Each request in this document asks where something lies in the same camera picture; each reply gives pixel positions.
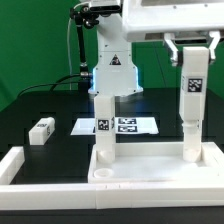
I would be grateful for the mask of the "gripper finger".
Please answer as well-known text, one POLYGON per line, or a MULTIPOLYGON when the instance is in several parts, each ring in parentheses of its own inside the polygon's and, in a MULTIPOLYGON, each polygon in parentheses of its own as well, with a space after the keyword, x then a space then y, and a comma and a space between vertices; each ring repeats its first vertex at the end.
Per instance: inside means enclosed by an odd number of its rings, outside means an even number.
POLYGON ((170 61, 173 66, 182 65, 182 57, 175 43, 175 34, 174 33, 165 33, 164 34, 164 45, 169 51, 170 61))
POLYGON ((208 33, 210 63, 214 63, 216 60, 215 49, 221 40, 221 34, 219 31, 210 31, 208 33))

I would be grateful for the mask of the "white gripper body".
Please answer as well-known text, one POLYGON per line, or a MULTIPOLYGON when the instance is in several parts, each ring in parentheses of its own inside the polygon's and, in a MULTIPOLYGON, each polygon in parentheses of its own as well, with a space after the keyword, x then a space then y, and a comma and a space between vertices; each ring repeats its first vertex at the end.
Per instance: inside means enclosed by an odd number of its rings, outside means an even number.
POLYGON ((151 34, 224 30, 224 0, 124 0, 122 30, 130 42, 151 34))

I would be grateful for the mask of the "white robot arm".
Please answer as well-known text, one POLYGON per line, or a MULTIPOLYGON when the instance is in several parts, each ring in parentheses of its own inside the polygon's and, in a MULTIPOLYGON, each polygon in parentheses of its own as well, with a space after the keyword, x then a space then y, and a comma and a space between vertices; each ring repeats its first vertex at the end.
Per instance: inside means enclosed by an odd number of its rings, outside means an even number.
POLYGON ((174 66, 186 61, 179 41, 204 40, 208 60, 224 36, 224 0, 79 0, 75 14, 81 24, 97 29, 98 64, 93 69, 91 95, 119 98, 140 93, 138 70, 132 62, 133 42, 163 42, 174 66))

